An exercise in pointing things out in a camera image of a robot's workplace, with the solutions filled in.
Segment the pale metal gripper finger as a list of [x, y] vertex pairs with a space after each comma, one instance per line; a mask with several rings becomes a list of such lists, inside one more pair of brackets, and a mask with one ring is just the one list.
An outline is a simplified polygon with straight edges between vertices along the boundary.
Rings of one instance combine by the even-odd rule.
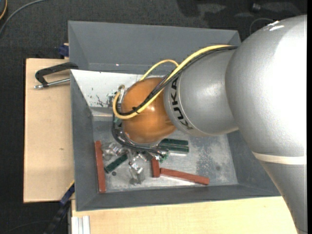
[[131, 174], [131, 179], [130, 179], [130, 184], [132, 185], [138, 185], [142, 184], [143, 181], [145, 180], [145, 173], [144, 173], [144, 168], [139, 167], [136, 164], [136, 159], [131, 155], [128, 154], [128, 164], [129, 164], [129, 172]]
[[110, 160], [114, 156], [122, 156], [127, 153], [127, 150], [120, 144], [115, 142], [105, 142], [101, 146], [102, 158]]

